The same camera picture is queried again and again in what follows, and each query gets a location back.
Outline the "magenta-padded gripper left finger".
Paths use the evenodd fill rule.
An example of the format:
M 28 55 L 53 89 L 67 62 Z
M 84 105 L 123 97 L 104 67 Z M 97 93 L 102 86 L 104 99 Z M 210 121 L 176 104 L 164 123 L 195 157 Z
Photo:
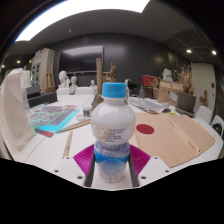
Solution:
M 95 169 L 94 146 L 90 145 L 75 156 L 65 156 L 52 173 L 82 187 L 90 187 Z

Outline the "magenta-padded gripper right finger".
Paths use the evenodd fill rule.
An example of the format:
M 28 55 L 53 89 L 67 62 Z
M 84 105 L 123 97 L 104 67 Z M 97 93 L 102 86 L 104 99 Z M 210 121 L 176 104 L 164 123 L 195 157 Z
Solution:
M 170 174 L 170 168 L 159 156 L 149 156 L 133 145 L 128 164 L 133 187 L 143 187 Z

